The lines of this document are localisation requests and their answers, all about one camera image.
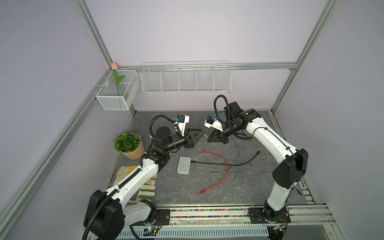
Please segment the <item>white network switch box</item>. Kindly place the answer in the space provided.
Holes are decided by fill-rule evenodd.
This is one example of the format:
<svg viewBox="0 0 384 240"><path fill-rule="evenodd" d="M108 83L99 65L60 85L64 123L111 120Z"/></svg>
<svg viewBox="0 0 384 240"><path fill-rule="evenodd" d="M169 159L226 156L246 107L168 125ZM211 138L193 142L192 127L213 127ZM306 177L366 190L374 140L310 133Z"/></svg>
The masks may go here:
<svg viewBox="0 0 384 240"><path fill-rule="evenodd" d="M190 157L180 157L177 173L180 175L188 175L190 172L190 165L191 165Z"/></svg>

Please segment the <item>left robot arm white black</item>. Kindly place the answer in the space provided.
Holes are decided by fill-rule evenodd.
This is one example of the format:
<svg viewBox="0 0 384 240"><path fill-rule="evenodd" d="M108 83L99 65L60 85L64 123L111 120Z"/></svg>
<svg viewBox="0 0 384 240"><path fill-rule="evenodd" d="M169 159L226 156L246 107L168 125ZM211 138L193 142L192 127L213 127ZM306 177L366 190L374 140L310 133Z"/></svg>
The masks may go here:
<svg viewBox="0 0 384 240"><path fill-rule="evenodd" d="M156 221L157 206L149 200L129 205L129 200L170 160L170 154L180 148L192 149L204 136L200 129L186 129L184 135L171 133L168 127L160 127L152 135L149 149L139 165L116 185L102 192L95 191L89 201L82 238L93 233L100 240L116 239L123 228L136 223L152 224Z"/></svg>

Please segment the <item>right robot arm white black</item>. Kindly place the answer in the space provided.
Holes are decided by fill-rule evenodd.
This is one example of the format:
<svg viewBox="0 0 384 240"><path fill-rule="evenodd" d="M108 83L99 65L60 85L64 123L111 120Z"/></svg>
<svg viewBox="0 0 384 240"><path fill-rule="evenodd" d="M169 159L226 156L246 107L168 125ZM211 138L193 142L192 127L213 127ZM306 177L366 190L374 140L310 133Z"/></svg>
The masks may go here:
<svg viewBox="0 0 384 240"><path fill-rule="evenodd" d="M214 128L208 142L228 143L229 136L236 136L245 130L256 138L275 158L278 166L272 172L274 185L259 216L268 223L282 220L288 223L287 200L297 183L306 174L309 154L289 144L272 130L262 116L254 109L242 110L237 102L224 108L227 121L219 119L218 114L208 116L205 127Z"/></svg>

